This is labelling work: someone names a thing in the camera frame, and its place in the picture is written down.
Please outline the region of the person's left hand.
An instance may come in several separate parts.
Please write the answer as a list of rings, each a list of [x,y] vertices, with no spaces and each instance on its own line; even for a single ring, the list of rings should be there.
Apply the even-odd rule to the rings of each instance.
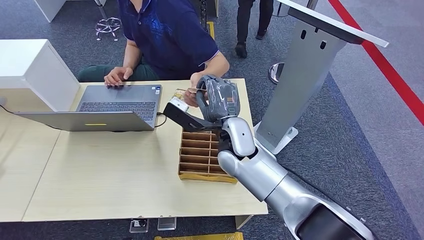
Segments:
[[[190,77],[191,88],[196,88],[198,81],[201,79],[203,75],[206,74],[206,71],[195,72]],[[191,93],[188,89],[185,91],[184,101],[191,107],[198,107],[198,103],[196,100],[196,94]]]

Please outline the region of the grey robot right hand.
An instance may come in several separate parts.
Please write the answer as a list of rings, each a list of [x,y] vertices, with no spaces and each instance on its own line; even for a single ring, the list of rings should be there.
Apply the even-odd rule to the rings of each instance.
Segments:
[[[208,122],[238,117],[240,98],[237,85],[214,75],[204,75],[196,85],[196,102]]]

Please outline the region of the person's right hand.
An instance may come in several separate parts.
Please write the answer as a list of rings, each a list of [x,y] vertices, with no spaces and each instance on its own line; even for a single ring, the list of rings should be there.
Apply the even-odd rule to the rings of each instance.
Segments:
[[[105,77],[104,84],[107,87],[120,87],[133,75],[130,67],[114,67]]]

